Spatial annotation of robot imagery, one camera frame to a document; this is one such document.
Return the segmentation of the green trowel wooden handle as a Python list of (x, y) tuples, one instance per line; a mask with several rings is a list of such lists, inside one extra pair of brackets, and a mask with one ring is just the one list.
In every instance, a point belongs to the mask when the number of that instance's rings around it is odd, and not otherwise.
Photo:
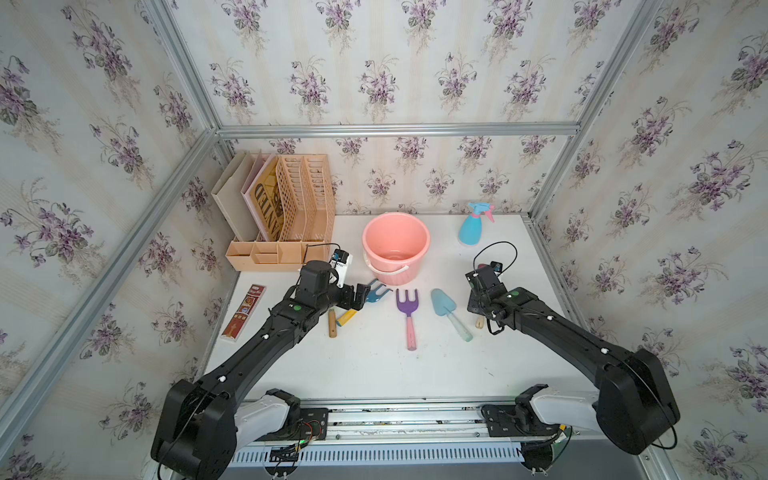
[(328, 336), (330, 338), (336, 338), (338, 336), (338, 328), (336, 323), (336, 312), (333, 308), (330, 308), (327, 312), (328, 319)]

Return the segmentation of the light blue plastic trowel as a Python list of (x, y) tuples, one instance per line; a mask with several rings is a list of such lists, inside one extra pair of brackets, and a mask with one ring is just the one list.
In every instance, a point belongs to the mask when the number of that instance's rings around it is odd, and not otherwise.
[(447, 318), (459, 337), (465, 342), (471, 342), (473, 335), (455, 315), (456, 303), (439, 288), (430, 292), (430, 299), (435, 314)]

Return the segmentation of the purple rake pink handle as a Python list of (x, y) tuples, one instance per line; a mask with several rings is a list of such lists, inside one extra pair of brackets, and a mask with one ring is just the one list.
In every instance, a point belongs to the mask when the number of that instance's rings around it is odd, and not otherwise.
[(406, 317), (406, 343), (409, 351), (417, 349), (417, 338), (413, 313), (419, 307), (419, 294), (417, 289), (396, 290), (396, 305), (398, 310)]

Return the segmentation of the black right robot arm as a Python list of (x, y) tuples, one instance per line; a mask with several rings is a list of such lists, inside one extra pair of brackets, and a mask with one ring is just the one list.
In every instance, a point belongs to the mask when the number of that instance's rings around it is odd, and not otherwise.
[(467, 309), (495, 323), (495, 335), (509, 328), (527, 335), (574, 366), (594, 392), (531, 395), (525, 412), (546, 424), (601, 431), (620, 450), (638, 455), (663, 434), (674, 432), (680, 411), (660, 359), (602, 340), (550, 308), (523, 287), (509, 290), (492, 267), (466, 274)]

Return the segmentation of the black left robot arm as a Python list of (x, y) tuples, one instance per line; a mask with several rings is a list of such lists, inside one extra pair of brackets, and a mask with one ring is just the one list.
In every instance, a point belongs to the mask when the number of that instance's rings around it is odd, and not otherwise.
[(329, 262), (307, 262), (253, 337), (197, 381), (180, 380), (170, 388), (150, 450), (158, 466), (186, 479), (218, 479), (239, 450), (292, 429), (300, 410), (297, 397), (271, 389), (251, 404), (245, 398), (329, 309), (363, 309), (370, 286), (338, 279)]

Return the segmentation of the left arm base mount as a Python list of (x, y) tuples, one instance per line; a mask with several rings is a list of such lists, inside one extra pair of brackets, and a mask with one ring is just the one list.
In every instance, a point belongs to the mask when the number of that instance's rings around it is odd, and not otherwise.
[(266, 433), (259, 441), (288, 441), (285, 446), (272, 449), (266, 463), (275, 467), (295, 465), (311, 442), (325, 440), (329, 427), (328, 408), (305, 408), (301, 400), (280, 389), (270, 389), (262, 397), (270, 407), (277, 405), (277, 419), (284, 413), (283, 422), (273, 432)]

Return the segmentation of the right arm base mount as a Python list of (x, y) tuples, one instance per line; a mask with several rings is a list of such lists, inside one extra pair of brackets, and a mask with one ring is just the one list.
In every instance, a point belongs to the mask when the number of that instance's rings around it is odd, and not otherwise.
[(535, 413), (534, 395), (546, 388), (547, 384), (536, 384), (519, 394), (513, 404), (484, 404), (480, 407), (490, 437), (539, 438), (520, 442), (522, 465), (532, 475), (547, 475), (568, 447), (573, 434), (570, 426), (545, 423)]

